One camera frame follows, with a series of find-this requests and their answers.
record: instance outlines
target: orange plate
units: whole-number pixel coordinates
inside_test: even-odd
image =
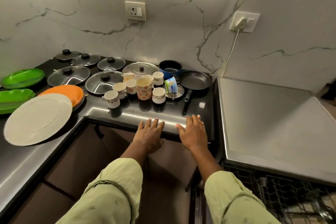
[[[56,86],[48,90],[45,90],[44,92],[39,94],[39,96],[50,94],[50,93],[58,93],[58,94],[67,96],[71,100],[72,107],[75,107],[76,105],[78,105],[84,96],[83,90],[80,87],[75,86],[75,85]]]

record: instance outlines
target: wall socket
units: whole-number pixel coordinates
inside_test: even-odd
[[[246,28],[242,32],[252,33],[255,25],[259,19],[260,14],[248,13],[248,12],[235,12],[232,20],[230,30],[235,31],[236,25],[242,20],[246,19]]]
[[[126,17],[130,20],[145,21],[146,8],[145,3],[125,1]]]

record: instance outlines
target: rolled-up sleeve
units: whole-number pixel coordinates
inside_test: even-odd
[[[214,224],[280,223],[230,172],[213,173],[205,183],[204,194]]]
[[[134,223],[139,215],[142,179],[137,161],[116,159],[88,184],[57,224]]]

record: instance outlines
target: wall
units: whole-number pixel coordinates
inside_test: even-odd
[[[316,91],[336,75],[335,0],[134,0],[145,1],[146,22],[127,21],[124,1],[2,0],[0,78],[63,48],[221,74],[236,10],[261,16],[225,76]]]

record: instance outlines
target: stack of orange plates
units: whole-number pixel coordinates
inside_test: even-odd
[[[67,96],[72,103],[72,111],[75,111],[78,107],[82,105],[85,99],[84,91],[75,85],[60,85],[48,90],[45,90],[39,96],[50,94],[50,93],[57,93]]]

